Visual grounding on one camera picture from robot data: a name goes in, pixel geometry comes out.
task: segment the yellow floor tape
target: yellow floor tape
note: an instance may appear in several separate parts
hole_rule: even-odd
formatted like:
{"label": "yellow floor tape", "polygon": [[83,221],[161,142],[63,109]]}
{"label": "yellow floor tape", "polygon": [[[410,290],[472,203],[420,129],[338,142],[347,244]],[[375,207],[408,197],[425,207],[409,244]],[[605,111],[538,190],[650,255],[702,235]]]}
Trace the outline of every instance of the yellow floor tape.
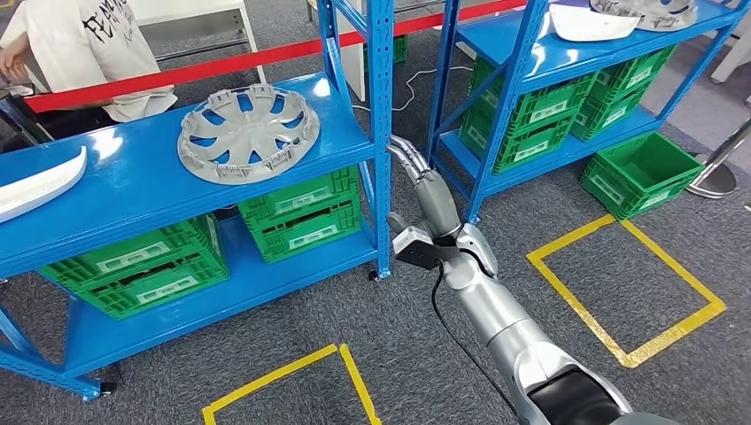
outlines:
{"label": "yellow floor tape", "polygon": [[214,414],[219,409],[222,409],[222,407],[226,407],[230,403],[233,403],[238,399],[247,396],[255,390],[260,389],[261,387],[282,379],[284,378],[284,376],[290,375],[303,367],[309,366],[314,362],[337,352],[337,350],[339,350],[342,355],[342,360],[345,363],[347,372],[352,379],[352,384],[357,391],[358,397],[360,397],[360,402],[365,409],[365,413],[368,415],[368,419],[370,420],[371,425],[381,425],[381,420],[379,420],[376,416],[376,409],[370,399],[368,389],[365,387],[365,383],[362,381],[360,371],[358,371],[357,366],[354,363],[354,359],[352,358],[352,355],[350,353],[349,347],[346,344],[341,344],[339,347],[334,344],[327,345],[318,351],[312,352],[301,359],[297,359],[295,361],[292,361],[291,363],[279,367],[278,369],[269,372],[268,374],[263,375],[250,383],[247,383],[246,385],[243,385],[237,390],[230,392],[226,396],[219,398],[209,406],[206,406],[202,409],[205,424],[216,425]]}
{"label": "yellow floor tape", "polygon": [[607,226],[613,223],[616,219],[612,215],[606,215],[591,223],[588,223],[581,228],[574,230],[573,232],[559,237],[551,243],[539,248],[533,252],[527,254],[527,259],[539,272],[550,282],[550,284],[561,294],[564,300],[571,306],[571,308],[579,315],[584,323],[592,330],[594,335],[616,356],[618,361],[626,367],[636,367],[654,356],[656,353],[664,350],[677,340],[686,336],[699,326],[710,321],[712,318],[720,314],[725,310],[724,302],[712,293],[706,286],[704,286],[698,279],[696,279],[691,273],[688,272],[683,266],[678,264],[665,250],[660,248],[657,243],[644,234],[639,228],[633,225],[628,220],[621,221],[621,224],[632,235],[640,240],[651,252],[664,261],[673,271],[681,276],[694,290],[699,292],[705,297],[709,304],[702,307],[698,312],[693,313],[685,319],[679,321],[671,328],[665,330],[660,335],[647,341],[633,352],[625,352],[612,336],[594,319],[594,317],[587,311],[587,309],[579,302],[579,300],[566,288],[566,285],[561,282],[558,276],[553,273],[550,268],[545,265],[543,258],[556,252],[563,247],[574,243],[575,241],[590,235],[597,229]]}

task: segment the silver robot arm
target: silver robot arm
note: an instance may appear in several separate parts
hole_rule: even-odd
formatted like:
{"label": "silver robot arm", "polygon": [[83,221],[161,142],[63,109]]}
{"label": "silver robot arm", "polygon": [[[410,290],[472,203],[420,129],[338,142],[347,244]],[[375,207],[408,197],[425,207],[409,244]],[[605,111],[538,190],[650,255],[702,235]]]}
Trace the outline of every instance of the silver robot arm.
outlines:
{"label": "silver robot arm", "polygon": [[555,345],[497,278],[498,262],[483,234],[461,223],[445,181],[407,140],[387,149],[407,170],[422,210],[412,225],[389,215],[396,258],[439,265],[480,340],[495,360],[522,425],[677,425],[633,413],[623,394]]}

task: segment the white car part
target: white car part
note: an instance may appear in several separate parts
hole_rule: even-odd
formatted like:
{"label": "white car part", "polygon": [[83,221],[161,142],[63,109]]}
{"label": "white car part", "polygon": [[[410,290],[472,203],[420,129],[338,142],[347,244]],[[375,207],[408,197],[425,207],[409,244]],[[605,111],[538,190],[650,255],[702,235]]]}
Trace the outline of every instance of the white car part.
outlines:
{"label": "white car part", "polygon": [[72,188],[86,170],[86,147],[77,157],[0,187],[0,223],[44,205]]}
{"label": "white car part", "polygon": [[647,31],[678,31],[696,22],[693,0],[590,0],[596,12],[639,18],[637,28]]}
{"label": "white car part", "polygon": [[588,7],[550,5],[555,33],[570,42],[600,42],[628,37],[639,18],[592,12]]}
{"label": "white car part", "polygon": [[253,84],[214,93],[185,115],[177,151],[191,173],[209,182],[260,182],[297,164],[320,130],[300,94]]}

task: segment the white t-shirt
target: white t-shirt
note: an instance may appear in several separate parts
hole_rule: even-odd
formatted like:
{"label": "white t-shirt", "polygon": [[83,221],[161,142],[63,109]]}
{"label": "white t-shirt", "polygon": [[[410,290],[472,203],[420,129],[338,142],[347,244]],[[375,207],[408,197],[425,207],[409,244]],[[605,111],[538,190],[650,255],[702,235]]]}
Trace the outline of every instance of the white t-shirt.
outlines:
{"label": "white t-shirt", "polygon": [[[53,92],[159,71],[127,0],[25,3],[31,50]],[[177,101],[173,89],[118,96],[104,109],[118,122],[161,113]]]}

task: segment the green plastic crate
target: green plastic crate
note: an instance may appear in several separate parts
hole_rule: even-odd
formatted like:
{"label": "green plastic crate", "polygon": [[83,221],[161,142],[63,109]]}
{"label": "green plastic crate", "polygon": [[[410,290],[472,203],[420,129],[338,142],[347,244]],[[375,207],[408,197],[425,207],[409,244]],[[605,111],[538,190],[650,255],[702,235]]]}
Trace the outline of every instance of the green plastic crate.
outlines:
{"label": "green plastic crate", "polygon": [[275,190],[237,204],[248,228],[268,228],[276,217],[298,211],[317,211],[331,198],[358,196],[357,166],[348,166],[305,182]]}
{"label": "green plastic crate", "polygon": [[75,295],[119,320],[228,278],[221,258],[196,252]]}
{"label": "green plastic crate", "polygon": [[666,47],[600,70],[589,98],[608,104],[645,88],[668,62],[674,49],[676,46]]}
{"label": "green plastic crate", "polygon": [[[535,128],[527,133],[514,137],[504,137],[503,145],[500,147],[498,157],[493,165],[493,173],[499,174],[555,151],[561,146],[561,142],[566,137],[573,122],[574,115],[571,113],[568,117],[559,118],[555,122]],[[490,127],[491,120],[471,107],[462,119],[459,138],[478,158],[481,158],[485,151]]]}
{"label": "green plastic crate", "polygon": [[[404,62],[406,60],[406,34],[397,35],[394,37],[394,64]],[[362,59],[364,61],[365,72],[368,71],[368,44],[364,42],[362,44]]]}
{"label": "green plastic crate", "polygon": [[628,116],[639,105],[645,92],[646,87],[610,105],[601,104],[594,99],[585,100],[571,126],[571,134],[588,142],[600,131]]}
{"label": "green plastic crate", "polygon": [[[493,67],[482,58],[475,61],[470,92],[474,91],[493,71]],[[508,121],[508,135],[529,133],[576,112],[581,107],[592,88],[597,73],[590,73],[572,80],[521,95],[511,119]],[[498,98],[503,88],[503,75],[472,104],[485,117],[493,117],[498,108]]]}
{"label": "green plastic crate", "polygon": [[138,273],[194,252],[216,249],[211,214],[181,221],[38,269],[70,288],[88,287]]}
{"label": "green plastic crate", "polygon": [[677,197],[704,165],[656,131],[597,152],[581,179],[619,220]]}
{"label": "green plastic crate", "polygon": [[273,263],[360,231],[360,198],[338,197],[316,212],[251,230],[264,261]]}

